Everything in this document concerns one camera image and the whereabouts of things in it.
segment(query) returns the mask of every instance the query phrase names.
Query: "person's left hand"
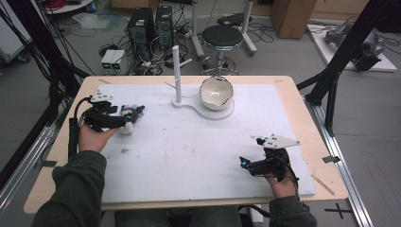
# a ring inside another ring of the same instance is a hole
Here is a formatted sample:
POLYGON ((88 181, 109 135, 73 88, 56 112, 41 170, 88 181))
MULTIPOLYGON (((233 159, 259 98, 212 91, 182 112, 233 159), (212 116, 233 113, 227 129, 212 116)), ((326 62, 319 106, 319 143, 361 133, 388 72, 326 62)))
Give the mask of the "person's left hand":
POLYGON ((97 132, 91 129, 87 124, 83 124, 79 130, 78 151, 91 150, 101 152, 106 147, 107 141, 118 131, 118 129, 109 129, 104 132, 97 132))

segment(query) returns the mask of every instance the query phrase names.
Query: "chrome stool base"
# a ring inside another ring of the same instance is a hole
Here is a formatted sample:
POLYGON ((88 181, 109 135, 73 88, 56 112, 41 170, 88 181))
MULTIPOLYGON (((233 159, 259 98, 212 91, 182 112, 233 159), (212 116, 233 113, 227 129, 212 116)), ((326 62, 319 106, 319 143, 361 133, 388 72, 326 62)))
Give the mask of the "chrome stool base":
POLYGON ((219 61, 217 56, 207 57, 201 63, 201 75, 209 76, 231 76, 236 74, 238 71, 235 70, 235 63, 226 57, 222 57, 219 61))

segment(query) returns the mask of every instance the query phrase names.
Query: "dark green sleeve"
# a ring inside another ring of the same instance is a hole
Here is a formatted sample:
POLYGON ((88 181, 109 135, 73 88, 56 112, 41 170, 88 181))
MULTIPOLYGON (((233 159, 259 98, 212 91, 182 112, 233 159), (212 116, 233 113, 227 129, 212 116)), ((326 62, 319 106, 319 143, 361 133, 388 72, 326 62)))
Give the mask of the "dark green sleeve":
POLYGON ((270 227, 315 227, 316 218, 310 214, 296 197, 285 197, 269 203, 270 227))
POLYGON ((105 170, 106 159, 93 151, 80 152, 67 165, 55 167, 56 191, 31 226, 98 227, 105 170))

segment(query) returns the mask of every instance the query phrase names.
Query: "computer tower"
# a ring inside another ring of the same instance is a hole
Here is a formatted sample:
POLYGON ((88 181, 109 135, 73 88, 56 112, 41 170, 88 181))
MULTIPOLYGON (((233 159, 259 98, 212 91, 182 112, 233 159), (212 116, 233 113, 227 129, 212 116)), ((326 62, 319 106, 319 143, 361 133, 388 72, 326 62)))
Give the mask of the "computer tower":
POLYGON ((131 43, 136 54, 144 61, 150 61, 156 48, 156 30, 151 8, 135 8, 127 25, 131 43))
POLYGON ((168 50, 174 45, 172 13, 171 6, 157 7, 155 23, 159 36, 159 50, 168 50))

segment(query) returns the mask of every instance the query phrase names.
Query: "cracked bowl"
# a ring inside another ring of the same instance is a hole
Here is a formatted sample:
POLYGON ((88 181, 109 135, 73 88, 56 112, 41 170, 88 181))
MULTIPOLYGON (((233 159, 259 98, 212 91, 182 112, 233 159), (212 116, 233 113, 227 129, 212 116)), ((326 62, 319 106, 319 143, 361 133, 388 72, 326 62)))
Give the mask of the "cracked bowl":
POLYGON ((233 85, 224 77, 211 77, 200 86, 201 103, 214 111, 226 109, 233 101, 233 85))

